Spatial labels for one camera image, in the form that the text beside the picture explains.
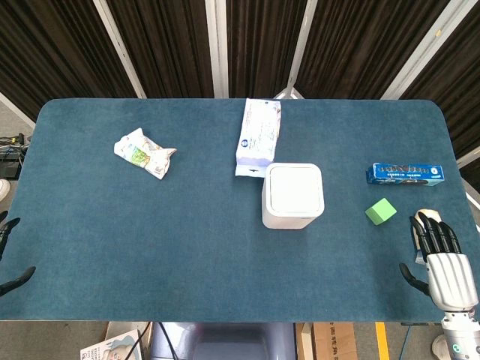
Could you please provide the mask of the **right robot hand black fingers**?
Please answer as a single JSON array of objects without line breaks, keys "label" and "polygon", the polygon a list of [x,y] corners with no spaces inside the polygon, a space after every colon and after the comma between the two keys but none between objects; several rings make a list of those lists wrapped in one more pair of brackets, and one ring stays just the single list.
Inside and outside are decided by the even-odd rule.
[{"label": "right robot hand black fingers", "polygon": [[470,312],[478,303],[473,270],[461,250],[454,230],[442,221],[438,211],[421,209],[409,218],[416,261],[425,267],[427,281],[413,276],[399,264],[403,279],[429,297],[444,312]]}]

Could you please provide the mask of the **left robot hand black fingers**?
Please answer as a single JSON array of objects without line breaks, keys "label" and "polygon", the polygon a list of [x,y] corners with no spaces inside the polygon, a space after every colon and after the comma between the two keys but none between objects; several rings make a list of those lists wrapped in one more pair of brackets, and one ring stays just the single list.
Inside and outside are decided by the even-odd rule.
[{"label": "left robot hand black fingers", "polygon": [[[7,221],[1,225],[1,249],[0,257],[3,257],[6,245],[8,243],[8,237],[11,234],[12,229],[20,222],[19,217],[15,217],[12,220]],[[25,284],[35,273],[36,267],[28,267],[19,277],[1,284],[1,296],[15,290]]]}]

